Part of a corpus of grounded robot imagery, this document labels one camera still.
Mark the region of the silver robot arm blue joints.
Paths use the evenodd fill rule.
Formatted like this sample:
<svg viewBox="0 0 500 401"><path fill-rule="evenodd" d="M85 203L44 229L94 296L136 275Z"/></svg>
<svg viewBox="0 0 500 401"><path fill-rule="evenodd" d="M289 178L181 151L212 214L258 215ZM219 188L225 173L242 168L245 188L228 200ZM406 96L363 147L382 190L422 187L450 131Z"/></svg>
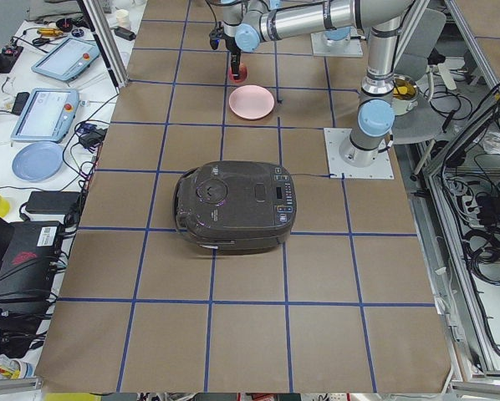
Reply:
<svg viewBox="0 0 500 401"><path fill-rule="evenodd" d="M392 79L401 26L411 1L316 1L282 6L279 1L210 1L221 19L210 34L213 46L226 44L231 53L252 53L263 43L275 46L303 40L312 48L311 34L354 27L360 36L361 58L322 57L328 89L351 89L360 81L357 106L340 110L336 126L351 123L350 141L360 150L376 150L390 133Z"/></svg>

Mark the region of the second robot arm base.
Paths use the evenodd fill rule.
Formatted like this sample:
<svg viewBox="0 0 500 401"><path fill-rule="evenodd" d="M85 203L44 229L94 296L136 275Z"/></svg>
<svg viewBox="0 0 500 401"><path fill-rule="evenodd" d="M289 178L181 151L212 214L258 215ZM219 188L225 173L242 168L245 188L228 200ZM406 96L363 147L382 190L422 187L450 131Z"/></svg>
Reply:
<svg viewBox="0 0 500 401"><path fill-rule="evenodd" d="M328 29L322 33L322 41L324 45L329 48L346 46L350 44L354 31L355 28L352 26Z"/></svg>

